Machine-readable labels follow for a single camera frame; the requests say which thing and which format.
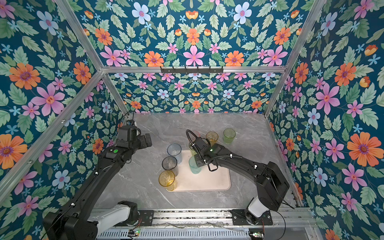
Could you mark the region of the amber translucent tall cup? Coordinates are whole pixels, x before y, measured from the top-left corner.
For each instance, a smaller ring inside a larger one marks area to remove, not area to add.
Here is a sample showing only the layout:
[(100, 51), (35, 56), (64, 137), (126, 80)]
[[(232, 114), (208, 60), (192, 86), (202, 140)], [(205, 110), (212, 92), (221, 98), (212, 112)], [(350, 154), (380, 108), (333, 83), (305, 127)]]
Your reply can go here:
[(158, 181), (159, 184), (169, 192), (176, 189), (176, 176), (172, 171), (163, 171), (159, 175)]

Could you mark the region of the dark grey translucent cup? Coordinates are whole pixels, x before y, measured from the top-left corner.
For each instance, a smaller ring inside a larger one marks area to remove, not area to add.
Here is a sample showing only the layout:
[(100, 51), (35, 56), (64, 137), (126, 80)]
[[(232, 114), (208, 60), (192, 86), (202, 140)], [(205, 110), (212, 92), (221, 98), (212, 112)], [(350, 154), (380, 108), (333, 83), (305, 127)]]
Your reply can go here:
[(171, 171), (175, 176), (178, 175), (178, 162), (177, 159), (173, 156), (167, 156), (162, 161), (162, 168), (165, 171)]

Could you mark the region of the blue translucent tall cup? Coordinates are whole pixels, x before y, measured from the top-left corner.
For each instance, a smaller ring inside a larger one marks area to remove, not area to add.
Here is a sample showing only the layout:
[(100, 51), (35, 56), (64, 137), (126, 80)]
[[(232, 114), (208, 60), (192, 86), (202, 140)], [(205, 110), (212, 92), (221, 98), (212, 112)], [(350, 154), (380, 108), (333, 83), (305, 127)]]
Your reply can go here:
[(177, 144), (177, 143), (173, 143), (173, 144), (170, 144), (167, 148), (167, 153), (176, 158), (178, 164), (180, 164), (182, 162), (182, 147)]

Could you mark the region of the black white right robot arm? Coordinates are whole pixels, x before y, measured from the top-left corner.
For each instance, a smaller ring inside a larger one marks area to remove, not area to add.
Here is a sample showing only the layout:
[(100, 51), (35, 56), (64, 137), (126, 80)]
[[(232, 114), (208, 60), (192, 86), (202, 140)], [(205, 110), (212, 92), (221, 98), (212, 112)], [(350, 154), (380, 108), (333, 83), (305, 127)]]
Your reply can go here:
[(211, 172), (214, 169), (210, 165), (227, 168), (255, 184), (257, 196), (245, 209), (245, 219), (249, 224), (257, 224), (268, 211), (279, 210), (290, 186), (277, 164), (251, 161), (234, 154), (223, 145), (211, 145), (200, 137), (190, 142), (190, 146), (197, 153), (194, 155), (197, 166), (208, 166)]

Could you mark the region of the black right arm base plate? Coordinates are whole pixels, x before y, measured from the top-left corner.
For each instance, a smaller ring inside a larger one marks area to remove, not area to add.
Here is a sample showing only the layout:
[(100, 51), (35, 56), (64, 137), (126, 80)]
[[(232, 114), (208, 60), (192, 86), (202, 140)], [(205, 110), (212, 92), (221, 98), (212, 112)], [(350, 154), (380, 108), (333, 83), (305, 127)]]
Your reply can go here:
[(252, 217), (250, 213), (245, 213), (244, 209), (230, 210), (234, 226), (272, 226), (273, 220), (270, 211), (266, 211), (260, 218)]

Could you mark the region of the teal translucent short cup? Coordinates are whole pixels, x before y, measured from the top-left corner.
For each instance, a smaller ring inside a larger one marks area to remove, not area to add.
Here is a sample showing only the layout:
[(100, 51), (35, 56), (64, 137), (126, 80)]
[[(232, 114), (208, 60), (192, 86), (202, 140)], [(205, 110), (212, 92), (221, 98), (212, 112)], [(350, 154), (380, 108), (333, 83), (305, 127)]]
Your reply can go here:
[(201, 167), (198, 167), (194, 156), (190, 157), (189, 166), (190, 166), (191, 172), (195, 175), (199, 174), (202, 170)]

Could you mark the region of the green translucent tall cup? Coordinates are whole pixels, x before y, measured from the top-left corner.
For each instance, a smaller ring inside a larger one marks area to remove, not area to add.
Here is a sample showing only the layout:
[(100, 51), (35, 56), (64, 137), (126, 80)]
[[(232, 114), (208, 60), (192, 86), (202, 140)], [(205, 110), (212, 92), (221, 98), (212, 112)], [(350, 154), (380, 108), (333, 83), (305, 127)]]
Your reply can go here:
[(191, 143), (189, 143), (189, 148), (190, 148), (190, 152), (191, 152), (191, 154), (192, 154), (192, 157), (195, 156), (195, 155), (197, 154), (197, 152), (193, 149)]

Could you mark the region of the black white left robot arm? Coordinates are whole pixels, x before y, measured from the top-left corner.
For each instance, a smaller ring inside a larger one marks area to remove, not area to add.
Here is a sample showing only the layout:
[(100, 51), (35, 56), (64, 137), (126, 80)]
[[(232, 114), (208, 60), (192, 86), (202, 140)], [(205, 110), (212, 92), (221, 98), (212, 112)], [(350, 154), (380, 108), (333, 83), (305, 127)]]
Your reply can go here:
[(98, 164), (75, 195), (57, 212), (43, 219), (50, 240), (95, 240), (104, 231), (91, 212), (112, 178), (132, 159), (137, 150), (152, 146), (150, 134), (142, 134), (135, 125), (118, 130), (116, 143), (98, 155)]

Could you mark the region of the beige rectangular tray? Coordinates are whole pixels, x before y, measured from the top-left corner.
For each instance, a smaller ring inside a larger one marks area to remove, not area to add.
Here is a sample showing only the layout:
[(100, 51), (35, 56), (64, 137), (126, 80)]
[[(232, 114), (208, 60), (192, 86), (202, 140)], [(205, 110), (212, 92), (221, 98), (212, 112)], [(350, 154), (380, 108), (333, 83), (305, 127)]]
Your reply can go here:
[(230, 172), (226, 168), (219, 168), (211, 172), (207, 166), (191, 169), (189, 159), (192, 153), (189, 150), (182, 151), (182, 162), (178, 165), (178, 175), (176, 181), (170, 187), (169, 192), (213, 192), (226, 191), (231, 187)]

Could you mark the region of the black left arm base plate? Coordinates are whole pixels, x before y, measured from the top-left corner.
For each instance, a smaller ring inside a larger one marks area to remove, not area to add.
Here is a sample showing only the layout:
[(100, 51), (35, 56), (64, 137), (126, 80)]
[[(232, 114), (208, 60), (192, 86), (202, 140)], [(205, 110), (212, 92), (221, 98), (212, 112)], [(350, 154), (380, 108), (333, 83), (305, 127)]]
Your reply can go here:
[(117, 224), (119, 227), (147, 227), (151, 226), (154, 220), (154, 210), (138, 210), (138, 214), (132, 220), (128, 219)]

